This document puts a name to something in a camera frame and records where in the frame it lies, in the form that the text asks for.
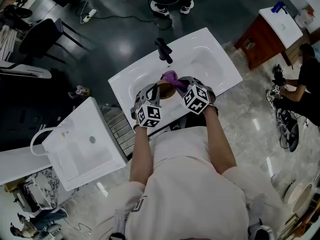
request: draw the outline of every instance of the white sink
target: white sink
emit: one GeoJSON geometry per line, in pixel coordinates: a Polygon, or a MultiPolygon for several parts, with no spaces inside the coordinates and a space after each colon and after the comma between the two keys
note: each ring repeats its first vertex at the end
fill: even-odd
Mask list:
{"type": "MultiPolygon", "coordinates": [[[[178,77],[192,76],[210,86],[218,96],[242,81],[238,70],[224,49],[207,28],[188,34],[168,46],[173,63],[159,59],[157,50],[131,64],[109,79],[111,88],[131,127],[136,123],[131,118],[130,109],[134,106],[136,95],[149,84],[160,80],[163,73],[174,70],[178,77]]],[[[163,118],[148,134],[172,123],[189,111],[181,104],[176,92],[171,98],[160,101],[163,118]]]]}

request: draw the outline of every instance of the sink drain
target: sink drain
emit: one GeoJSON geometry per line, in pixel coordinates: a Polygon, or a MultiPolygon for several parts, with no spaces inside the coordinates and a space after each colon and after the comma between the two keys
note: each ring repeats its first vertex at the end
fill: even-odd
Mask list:
{"type": "Polygon", "coordinates": [[[89,141],[94,144],[96,142],[96,138],[93,136],[90,136],[89,141]]]}

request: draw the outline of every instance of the wooden cabinet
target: wooden cabinet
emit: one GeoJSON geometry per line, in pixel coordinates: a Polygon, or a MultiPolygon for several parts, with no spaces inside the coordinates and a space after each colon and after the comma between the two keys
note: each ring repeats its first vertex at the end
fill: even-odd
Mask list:
{"type": "Polygon", "coordinates": [[[286,49],[277,34],[260,14],[234,47],[243,50],[248,59],[250,70],[286,49]]]}

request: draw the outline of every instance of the white countertop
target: white countertop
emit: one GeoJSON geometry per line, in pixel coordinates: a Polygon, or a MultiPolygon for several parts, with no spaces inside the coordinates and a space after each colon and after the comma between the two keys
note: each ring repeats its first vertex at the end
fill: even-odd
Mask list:
{"type": "Polygon", "coordinates": [[[271,9],[272,7],[261,9],[259,13],[274,30],[283,46],[288,49],[303,34],[294,19],[289,14],[286,14],[283,9],[278,13],[273,13],[271,9]]]}

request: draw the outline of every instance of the marble floor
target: marble floor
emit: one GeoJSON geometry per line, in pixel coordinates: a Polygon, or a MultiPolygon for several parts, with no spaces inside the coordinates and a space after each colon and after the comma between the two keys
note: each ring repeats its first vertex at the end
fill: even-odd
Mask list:
{"type": "MultiPolygon", "coordinates": [[[[292,181],[310,182],[318,171],[320,160],[320,132],[309,123],[304,128],[305,118],[298,119],[300,139],[297,149],[289,152],[280,146],[280,133],[276,127],[275,112],[266,100],[266,89],[273,85],[272,67],[280,64],[285,77],[299,76],[300,64],[287,66],[281,55],[249,71],[245,56],[230,43],[224,49],[243,77],[243,81],[217,97],[219,119],[231,145],[237,164],[260,167],[272,180],[272,184],[283,197],[292,181]]],[[[129,180],[130,162],[127,167],[95,180],[81,188],[62,205],[69,212],[68,222],[77,227],[84,223],[93,228],[103,213],[102,207],[107,192],[114,186],[129,180]]],[[[72,229],[62,221],[65,239],[88,239],[89,230],[72,229]]]]}

